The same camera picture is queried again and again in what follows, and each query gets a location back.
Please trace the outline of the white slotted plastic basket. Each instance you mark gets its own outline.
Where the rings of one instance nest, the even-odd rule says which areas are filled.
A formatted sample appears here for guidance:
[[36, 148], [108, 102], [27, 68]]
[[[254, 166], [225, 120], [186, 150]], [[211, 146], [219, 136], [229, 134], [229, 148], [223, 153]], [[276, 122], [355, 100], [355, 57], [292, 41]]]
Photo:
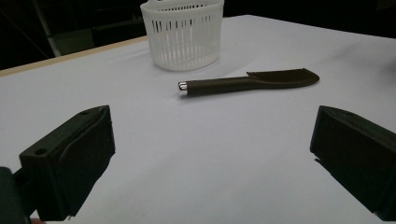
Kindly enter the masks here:
[[140, 6], [152, 61], [170, 71], [219, 57], [224, 0], [148, 0]]

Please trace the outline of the white table cover board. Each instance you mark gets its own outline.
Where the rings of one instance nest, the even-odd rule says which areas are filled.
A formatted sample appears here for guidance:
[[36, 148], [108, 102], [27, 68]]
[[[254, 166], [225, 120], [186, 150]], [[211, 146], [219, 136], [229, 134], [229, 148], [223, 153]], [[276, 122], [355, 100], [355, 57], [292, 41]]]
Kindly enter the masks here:
[[[306, 87], [186, 96], [180, 81], [305, 68]], [[77, 112], [108, 105], [116, 152], [65, 224], [391, 224], [315, 160], [321, 105], [396, 132], [396, 39], [244, 15], [219, 59], [155, 66], [147, 41], [0, 77], [0, 166]]]

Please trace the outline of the white desk leg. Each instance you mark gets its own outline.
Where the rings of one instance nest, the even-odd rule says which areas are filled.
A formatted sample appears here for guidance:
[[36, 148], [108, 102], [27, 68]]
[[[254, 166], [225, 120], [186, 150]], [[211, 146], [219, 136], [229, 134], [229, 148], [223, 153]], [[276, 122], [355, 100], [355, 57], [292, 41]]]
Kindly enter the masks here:
[[45, 32], [45, 36], [46, 36], [46, 38], [47, 38], [47, 40], [49, 42], [49, 46], [50, 46], [54, 56], [55, 57], [60, 57], [61, 56], [61, 52], [59, 51], [59, 49], [58, 49], [58, 47], [56, 45], [55, 39], [53, 37], [53, 34], [52, 34], [52, 32], [51, 32], [51, 30], [49, 28], [49, 25], [47, 23], [46, 17], [44, 15], [40, 5], [38, 4], [38, 1], [37, 0], [32, 0], [32, 3], [34, 5], [35, 12], [37, 14], [37, 17], [38, 17], [40, 23], [41, 23], [41, 26], [43, 27], [43, 30]]

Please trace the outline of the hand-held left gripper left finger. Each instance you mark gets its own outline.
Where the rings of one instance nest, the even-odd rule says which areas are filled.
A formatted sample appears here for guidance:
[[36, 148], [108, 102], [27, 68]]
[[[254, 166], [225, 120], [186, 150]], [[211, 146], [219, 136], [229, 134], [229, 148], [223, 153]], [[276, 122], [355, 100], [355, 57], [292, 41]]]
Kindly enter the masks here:
[[74, 117], [20, 154], [21, 175], [32, 206], [45, 221], [75, 216], [115, 154], [110, 107]]

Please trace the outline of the wooden table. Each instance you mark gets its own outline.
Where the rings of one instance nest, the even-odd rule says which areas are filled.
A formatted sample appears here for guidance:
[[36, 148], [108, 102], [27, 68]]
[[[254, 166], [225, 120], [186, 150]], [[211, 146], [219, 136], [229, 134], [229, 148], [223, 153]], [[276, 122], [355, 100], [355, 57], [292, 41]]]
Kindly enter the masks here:
[[53, 64], [56, 64], [56, 63], [62, 63], [62, 62], [70, 61], [70, 60], [74, 60], [74, 59], [77, 59], [77, 58], [80, 58], [80, 57], [85, 57], [85, 56], [97, 54], [99, 52], [108, 51], [108, 50], [112, 50], [112, 49], [116, 49], [116, 48], [121, 48], [121, 47], [124, 47], [124, 46], [132, 45], [132, 44], [143, 42], [143, 41], [147, 41], [147, 40], [148, 40], [148, 37], [146, 35], [145, 36], [139, 36], [137, 38], [128, 39], [128, 40], [125, 40], [125, 41], [121, 41], [121, 42], [118, 42], [118, 43], [102, 46], [102, 47], [99, 47], [99, 48], [87, 49], [87, 50], [79, 51], [79, 52], [76, 52], [76, 53], [71, 53], [71, 54], [60, 56], [60, 57], [51, 58], [51, 59], [48, 59], [48, 60], [45, 60], [45, 61], [28, 63], [28, 64], [24, 64], [24, 65], [21, 65], [21, 66], [16, 66], [16, 67], [0, 70], [0, 77], [6, 77], [6, 76], [14, 75], [14, 74], [17, 74], [17, 73], [20, 73], [20, 72], [29, 71], [29, 70], [32, 70], [32, 69], [37, 69], [39, 67], [53, 65]]

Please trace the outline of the black rice spatula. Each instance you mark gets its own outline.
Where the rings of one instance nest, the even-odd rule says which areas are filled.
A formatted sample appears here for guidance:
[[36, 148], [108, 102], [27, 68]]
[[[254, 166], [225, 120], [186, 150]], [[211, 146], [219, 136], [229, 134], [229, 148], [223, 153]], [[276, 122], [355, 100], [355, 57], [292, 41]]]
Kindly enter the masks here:
[[319, 82], [319, 76], [305, 68], [247, 72], [246, 77], [227, 77], [206, 80], [180, 81], [181, 95], [197, 96], [249, 90], [281, 90], [311, 86]]

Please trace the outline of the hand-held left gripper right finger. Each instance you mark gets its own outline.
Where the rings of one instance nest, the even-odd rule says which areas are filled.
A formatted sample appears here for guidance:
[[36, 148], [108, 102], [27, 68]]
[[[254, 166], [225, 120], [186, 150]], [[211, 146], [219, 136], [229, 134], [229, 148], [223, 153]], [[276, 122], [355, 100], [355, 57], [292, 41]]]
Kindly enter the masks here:
[[310, 151], [383, 221], [396, 221], [396, 133], [343, 109], [318, 108]]

